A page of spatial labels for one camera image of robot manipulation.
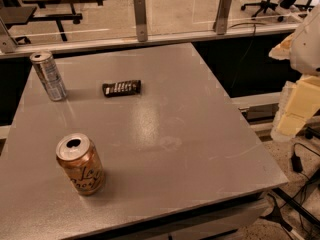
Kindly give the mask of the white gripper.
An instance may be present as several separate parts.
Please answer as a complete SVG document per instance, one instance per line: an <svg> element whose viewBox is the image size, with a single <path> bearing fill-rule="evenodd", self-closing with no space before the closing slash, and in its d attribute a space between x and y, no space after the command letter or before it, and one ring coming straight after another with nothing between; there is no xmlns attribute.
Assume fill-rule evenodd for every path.
<svg viewBox="0 0 320 240"><path fill-rule="evenodd" d="M294 138L320 109L320 4L315 6L297 27L273 47L269 56L290 60L300 72L295 83L287 81L280 93L278 111L273 120L271 137L286 142Z"/></svg>

